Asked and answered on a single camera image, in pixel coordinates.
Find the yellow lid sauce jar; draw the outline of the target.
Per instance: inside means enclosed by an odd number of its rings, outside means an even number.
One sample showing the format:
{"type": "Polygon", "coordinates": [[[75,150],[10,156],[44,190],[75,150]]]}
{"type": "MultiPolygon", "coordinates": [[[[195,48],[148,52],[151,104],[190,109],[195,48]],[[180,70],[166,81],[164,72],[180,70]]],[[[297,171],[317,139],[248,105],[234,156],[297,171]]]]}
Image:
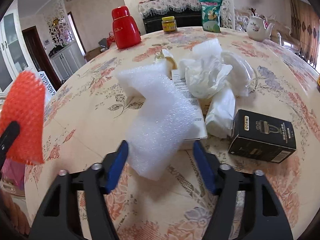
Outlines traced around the yellow lid sauce jar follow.
{"type": "Polygon", "coordinates": [[[162,28],[165,33],[172,33],[177,31],[177,24],[174,16],[167,16],[162,18],[162,28]]]}

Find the large white foam sheet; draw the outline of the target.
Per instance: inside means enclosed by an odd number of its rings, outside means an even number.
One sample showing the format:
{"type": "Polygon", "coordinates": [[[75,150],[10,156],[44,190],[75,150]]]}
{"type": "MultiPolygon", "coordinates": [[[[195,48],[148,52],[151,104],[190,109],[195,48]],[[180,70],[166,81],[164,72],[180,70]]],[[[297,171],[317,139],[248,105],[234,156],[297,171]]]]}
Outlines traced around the large white foam sheet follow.
{"type": "Polygon", "coordinates": [[[128,98],[144,98],[127,130],[127,161],[140,176],[159,180],[188,136],[193,108],[164,62],[123,70],[116,77],[128,98]]]}

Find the white tissue pack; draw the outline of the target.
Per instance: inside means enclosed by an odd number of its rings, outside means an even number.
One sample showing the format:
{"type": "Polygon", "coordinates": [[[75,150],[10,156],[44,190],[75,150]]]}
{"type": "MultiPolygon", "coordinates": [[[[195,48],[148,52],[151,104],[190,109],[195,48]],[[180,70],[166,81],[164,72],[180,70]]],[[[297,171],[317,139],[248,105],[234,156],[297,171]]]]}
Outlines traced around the white tissue pack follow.
{"type": "Polygon", "coordinates": [[[229,85],[218,91],[210,103],[205,124],[207,132],[217,138],[225,139],[231,136],[235,112],[235,96],[229,85]]]}

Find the orange foam net sleeve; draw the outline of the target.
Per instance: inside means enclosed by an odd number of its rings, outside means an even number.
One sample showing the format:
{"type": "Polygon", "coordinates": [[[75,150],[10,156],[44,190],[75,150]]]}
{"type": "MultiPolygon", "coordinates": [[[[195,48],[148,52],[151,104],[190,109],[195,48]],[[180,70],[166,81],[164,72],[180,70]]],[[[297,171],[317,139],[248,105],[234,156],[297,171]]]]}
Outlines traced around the orange foam net sleeve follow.
{"type": "Polygon", "coordinates": [[[12,121],[20,125],[20,134],[1,164],[12,159],[26,165],[43,163],[42,133],[46,87],[31,71],[21,72],[13,82],[1,110],[1,135],[12,121]]]}

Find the cardboard box on floor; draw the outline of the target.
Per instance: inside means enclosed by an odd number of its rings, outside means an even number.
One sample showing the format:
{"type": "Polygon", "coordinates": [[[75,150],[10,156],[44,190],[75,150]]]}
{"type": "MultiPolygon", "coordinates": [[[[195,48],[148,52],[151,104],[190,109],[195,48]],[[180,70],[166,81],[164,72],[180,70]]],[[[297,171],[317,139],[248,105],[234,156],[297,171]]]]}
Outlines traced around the cardboard box on floor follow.
{"type": "Polygon", "coordinates": [[[97,47],[95,49],[92,49],[90,51],[88,51],[85,55],[84,58],[86,60],[86,62],[91,61],[93,58],[95,58],[96,56],[98,56],[99,54],[101,54],[101,47],[97,47]]]}

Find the white floral teapot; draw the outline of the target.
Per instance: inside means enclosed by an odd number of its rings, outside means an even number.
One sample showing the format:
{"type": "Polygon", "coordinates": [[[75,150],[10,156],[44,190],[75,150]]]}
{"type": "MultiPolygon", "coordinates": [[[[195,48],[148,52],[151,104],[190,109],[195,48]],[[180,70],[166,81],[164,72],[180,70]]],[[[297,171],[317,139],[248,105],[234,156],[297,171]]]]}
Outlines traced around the white floral teapot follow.
{"type": "Polygon", "coordinates": [[[266,21],[258,16],[251,16],[247,25],[246,31],[250,39],[263,42],[269,39],[274,26],[274,23],[269,23],[265,27],[266,21]]]}

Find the red handbag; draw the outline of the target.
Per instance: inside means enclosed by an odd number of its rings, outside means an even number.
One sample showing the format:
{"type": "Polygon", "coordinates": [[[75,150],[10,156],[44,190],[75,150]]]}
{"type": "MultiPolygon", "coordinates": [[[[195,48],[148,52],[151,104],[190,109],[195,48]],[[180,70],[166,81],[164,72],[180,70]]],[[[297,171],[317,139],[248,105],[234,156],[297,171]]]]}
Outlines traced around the red handbag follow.
{"type": "Polygon", "coordinates": [[[115,37],[113,32],[109,32],[109,37],[106,38],[107,47],[110,48],[110,46],[115,42],[115,37]]]}

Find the white tissue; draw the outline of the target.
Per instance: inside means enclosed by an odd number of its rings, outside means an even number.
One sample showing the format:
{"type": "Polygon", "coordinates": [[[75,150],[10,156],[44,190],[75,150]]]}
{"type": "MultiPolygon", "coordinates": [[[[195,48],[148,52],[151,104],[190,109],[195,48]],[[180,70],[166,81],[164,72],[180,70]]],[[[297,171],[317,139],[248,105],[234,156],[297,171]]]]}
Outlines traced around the white tissue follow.
{"type": "Polygon", "coordinates": [[[234,96],[248,96],[254,71],[241,56],[223,50],[217,38],[197,44],[191,58],[181,59],[177,69],[191,94],[209,99],[228,85],[234,96]]]}

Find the black product box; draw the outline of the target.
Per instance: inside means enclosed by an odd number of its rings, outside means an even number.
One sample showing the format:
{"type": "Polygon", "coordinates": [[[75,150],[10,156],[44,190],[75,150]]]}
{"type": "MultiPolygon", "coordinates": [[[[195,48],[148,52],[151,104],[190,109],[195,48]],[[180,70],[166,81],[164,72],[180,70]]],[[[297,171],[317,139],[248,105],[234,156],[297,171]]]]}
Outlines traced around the black product box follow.
{"type": "Polygon", "coordinates": [[[237,111],[228,153],[281,163],[296,151],[291,122],[240,109],[237,111]]]}

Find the white ornate sofa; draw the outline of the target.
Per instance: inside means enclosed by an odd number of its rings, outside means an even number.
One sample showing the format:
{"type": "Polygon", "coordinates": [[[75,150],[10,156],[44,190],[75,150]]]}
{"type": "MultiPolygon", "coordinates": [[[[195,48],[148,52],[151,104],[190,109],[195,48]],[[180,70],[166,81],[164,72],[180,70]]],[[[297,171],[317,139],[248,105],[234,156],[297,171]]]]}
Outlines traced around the white ornate sofa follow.
{"type": "MultiPolygon", "coordinates": [[[[251,10],[237,10],[235,9],[235,29],[239,31],[246,31],[249,24],[249,19],[254,13],[251,10]]],[[[292,36],[292,30],[287,25],[284,25],[276,20],[275,15],[270,17],[260,16],[263,19],[264,28],[267,29],[272,23],[269,39],[280,46],[292,51],[295,54],[300,52],[300,41],[292,36]]]]}

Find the brown curtain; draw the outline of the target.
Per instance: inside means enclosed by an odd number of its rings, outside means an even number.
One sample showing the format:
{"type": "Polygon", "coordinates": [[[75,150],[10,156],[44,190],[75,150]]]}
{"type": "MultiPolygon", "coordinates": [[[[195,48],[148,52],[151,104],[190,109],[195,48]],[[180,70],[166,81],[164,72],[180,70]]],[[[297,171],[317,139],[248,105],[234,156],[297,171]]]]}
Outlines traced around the brown curtain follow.
{"type": "Polygon", "coordinates": [[[316,68],[319,50],[319,17],[313,7],[300,0],[290,0],[292,36],[299,41],[298,53],[316,68]]]}

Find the red thermos bottle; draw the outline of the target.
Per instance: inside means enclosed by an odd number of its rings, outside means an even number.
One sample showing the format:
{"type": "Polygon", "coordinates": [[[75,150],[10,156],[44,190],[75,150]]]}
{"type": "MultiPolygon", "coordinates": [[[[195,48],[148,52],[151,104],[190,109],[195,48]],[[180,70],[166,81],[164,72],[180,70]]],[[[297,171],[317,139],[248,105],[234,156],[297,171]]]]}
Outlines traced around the red thermos bottle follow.
{"type": "Polygon", "coordinates": [[[134,18],[127,6],[112,10],[112,28],[118,49],[126,49],[141,42],[141,36],[134,18]]]}

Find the white printed paper box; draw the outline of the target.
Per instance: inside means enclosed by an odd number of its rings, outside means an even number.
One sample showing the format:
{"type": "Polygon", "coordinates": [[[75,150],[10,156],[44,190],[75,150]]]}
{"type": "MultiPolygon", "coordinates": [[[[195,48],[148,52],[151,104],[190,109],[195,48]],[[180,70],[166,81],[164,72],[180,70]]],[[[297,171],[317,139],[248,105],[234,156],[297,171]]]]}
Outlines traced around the white printed paper box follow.
{"type": "Polygon", "coordinates": [[[171,71],[172,81],[176,88],[182,93],[189,105],[193,108],[193,125],[188,132],[185,141],[191,142],[207,138],[207,130],[204,123],[204,117],[199,100],[191,94],[184,77],[180,76],[180,71],[173,69],[171,71]]]}

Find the crumpled cream wrapper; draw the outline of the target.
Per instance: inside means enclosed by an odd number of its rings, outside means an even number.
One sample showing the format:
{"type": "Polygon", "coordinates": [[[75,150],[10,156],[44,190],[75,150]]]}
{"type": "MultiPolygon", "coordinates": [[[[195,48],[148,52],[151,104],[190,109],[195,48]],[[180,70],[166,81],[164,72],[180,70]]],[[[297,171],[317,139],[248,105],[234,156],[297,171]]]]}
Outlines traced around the crumpled cream wrapper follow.
{"type": "Polygon", "coordinates": [[[166,49],[162,49],[155,54],[154,63],[164,62],[169,69],[177,69],[177,63],[172,53],[166,49]]]}

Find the white low cabinet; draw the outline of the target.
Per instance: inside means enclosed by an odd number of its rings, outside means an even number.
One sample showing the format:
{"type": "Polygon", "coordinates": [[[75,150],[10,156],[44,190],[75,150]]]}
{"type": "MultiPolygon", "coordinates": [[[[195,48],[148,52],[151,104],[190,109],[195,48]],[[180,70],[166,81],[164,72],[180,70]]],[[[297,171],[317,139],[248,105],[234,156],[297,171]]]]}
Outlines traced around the white low cabinet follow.
{"type": "Polygon", "coordinates": [[[86,64],[76,41],[69,43],[58,51],[50,58],[50,61],[60,81],[66,81],[86,64]]]}

